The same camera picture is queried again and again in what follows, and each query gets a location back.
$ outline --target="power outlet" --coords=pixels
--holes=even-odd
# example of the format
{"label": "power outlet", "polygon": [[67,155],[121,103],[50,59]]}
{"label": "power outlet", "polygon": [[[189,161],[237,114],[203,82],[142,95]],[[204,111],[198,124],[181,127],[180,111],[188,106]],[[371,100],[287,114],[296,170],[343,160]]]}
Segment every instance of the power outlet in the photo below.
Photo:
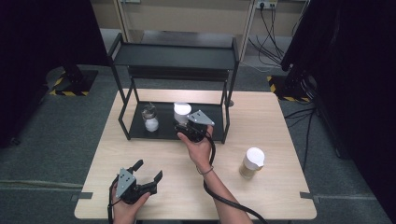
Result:
{"label": "power outlet", "polygon": [[262,8],[262,3],[264,5],[263,9],[275,9],[277,5],[277,0],[257,0],[256,8]]}

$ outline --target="black shelf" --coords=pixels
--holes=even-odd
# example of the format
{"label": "black shelf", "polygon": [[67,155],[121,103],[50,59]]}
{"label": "black shelf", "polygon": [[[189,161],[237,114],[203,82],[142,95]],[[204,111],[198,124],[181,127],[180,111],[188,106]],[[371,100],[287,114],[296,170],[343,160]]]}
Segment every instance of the black shelf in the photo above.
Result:
{"label": "black shelf", "polygon": [[[113,60],[113,54],[118,45],[120,47]],[[224,143],[230,126],[229,105],[239,65],[237,52],[235,38],[229,48],[216,48],[124,43],[121,34],[119,34],[107,54],[107,58],[111,64],[123,101],[119,122],[127,139],[177,139],[176,134],[172,132],[174,130],[173,104],[156,102],[155,105],[160,110],[158,112],[160,129],[154,133],[146,131],[140,112],[143,105],[149,102],[140,101],[138,88],[134,83],[137,78],[177,79],[223,83],[222,95],[218,105],[186,103],[191,105],[191,113],[201,109],[215,121],[215,125],[218,128],[215,129],[214,140]],[[126,96],[116,69],[116,66],[120,65],[127,66],[131,79],[131,85]],[[137,107],[132,125],[128,129],[122,119],[132,91],[134,91]],[[225,108],[226,116],[225,127],[223,125],[223,107]]]}

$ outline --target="wooden table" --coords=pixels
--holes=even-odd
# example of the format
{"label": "wooden table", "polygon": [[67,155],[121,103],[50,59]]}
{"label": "wooden table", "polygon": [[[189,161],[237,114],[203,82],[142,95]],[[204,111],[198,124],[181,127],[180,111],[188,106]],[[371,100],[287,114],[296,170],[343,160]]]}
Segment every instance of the wooden table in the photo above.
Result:
{"label": "wooden table", "polygon": [[[221,91],[139,92],[142,100],[163,102],[217,103],[221,96]],[[216,143],[216,173],[241,204],[266,219],[314,218],[317,211],[313,201],[301,198],[300,193],[309,189],[276,96],[271,92],[235,91],[233,101],[227,141]],[[213,200],[204,191],[203,179],[185,145],[178,140],[126,140],[118,122],[121,107],[118,94],[82,189],[92,192],[92,198],[78,200],[76,217],[107,219],[112,180],[121,167],[129,168],[142,159],[144,165],[134,173],[138,184],[151,182],[160,170],[163,179],[158,193],[137,214],[138,219],[218,219]],[[134,107],[131,99],[125,116],[129,122]],[[238,168],[250,147],[264,151],[265,164],[252,179],[246,180]]]}

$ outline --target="white lid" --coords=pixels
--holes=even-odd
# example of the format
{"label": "white lid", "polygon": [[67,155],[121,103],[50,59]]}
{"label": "white lid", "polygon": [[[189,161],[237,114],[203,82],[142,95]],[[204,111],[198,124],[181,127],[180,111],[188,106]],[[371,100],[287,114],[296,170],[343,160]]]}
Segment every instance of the white lid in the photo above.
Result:
{"label": "white lid", "polygon": [[191,112],[191,106],[187,103],[175,102],[174,110],[179,115],[188,115]]}
{"label": "white lid", "polygon": [[247,155],[244,158],[244,164],[249,170],[259,170],[264,166],[264,159],[265,155],[261,149],[251,147],[247,150]]}

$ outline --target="forearm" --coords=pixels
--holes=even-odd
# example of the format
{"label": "forearm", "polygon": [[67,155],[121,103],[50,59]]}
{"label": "forearm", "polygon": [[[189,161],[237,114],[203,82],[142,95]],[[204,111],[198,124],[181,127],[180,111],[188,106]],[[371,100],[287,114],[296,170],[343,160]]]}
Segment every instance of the forearm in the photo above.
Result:
{"label": "forearm", "polygon": [[[227,189],[227,187],[225,187],[225,185],[219,179],[215,171],[211,171],[206,175],[204,175],[204,180],[207,184],[207,187],[211,191],[213,191],[214,193],[216,193],[217,195],[219,195],[224,199],[227,199],[234,203],[238,203],[235,197],[231,194],[231,192]],[[220,202],[216,199],[214,199],[214,202],[218,210],[219,219],[221,223],[231,223],[231,224],[252,223],[246,212],[234,208],[226,203]]]}

